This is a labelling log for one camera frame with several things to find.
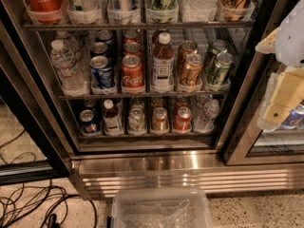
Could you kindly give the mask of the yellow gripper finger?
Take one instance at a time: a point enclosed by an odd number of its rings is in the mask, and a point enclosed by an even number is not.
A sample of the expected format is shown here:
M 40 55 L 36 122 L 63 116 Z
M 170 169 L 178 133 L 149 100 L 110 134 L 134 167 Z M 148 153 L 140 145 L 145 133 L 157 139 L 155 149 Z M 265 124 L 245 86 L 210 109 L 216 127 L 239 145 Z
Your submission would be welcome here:
M 265 131 L 276 130 L 303 100 L 303 68 L 295 67 L 280 74 L 272 73 L 259 110 L 257 126 Z
M 255 47 L 256 52 L 270 54 L 276 52 L 276 37 L 279 28 L 274 29 L 267 37 L 261 40 Z

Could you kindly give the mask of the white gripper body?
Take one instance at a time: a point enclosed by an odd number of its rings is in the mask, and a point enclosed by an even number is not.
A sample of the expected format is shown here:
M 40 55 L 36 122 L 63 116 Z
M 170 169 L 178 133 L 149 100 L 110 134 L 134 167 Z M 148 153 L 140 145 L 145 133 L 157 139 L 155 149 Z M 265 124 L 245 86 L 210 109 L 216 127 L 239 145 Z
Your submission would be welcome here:
M 291 111 L 303 99 L 304 70 L 296 67 L 279 74 L 268 110 L 270 112 Z

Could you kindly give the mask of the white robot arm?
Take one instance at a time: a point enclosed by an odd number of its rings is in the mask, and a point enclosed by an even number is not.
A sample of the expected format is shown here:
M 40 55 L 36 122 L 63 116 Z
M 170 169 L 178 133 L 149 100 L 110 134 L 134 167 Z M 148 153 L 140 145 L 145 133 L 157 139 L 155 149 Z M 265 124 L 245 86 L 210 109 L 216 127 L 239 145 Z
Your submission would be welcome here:
M 299 0 L 281 24 L 256 45 L 256 52 L 273 53 L 289 68 L 271 74 L 259 111 L 258 127 L 273 131 L 304 100 L 304 0 Z

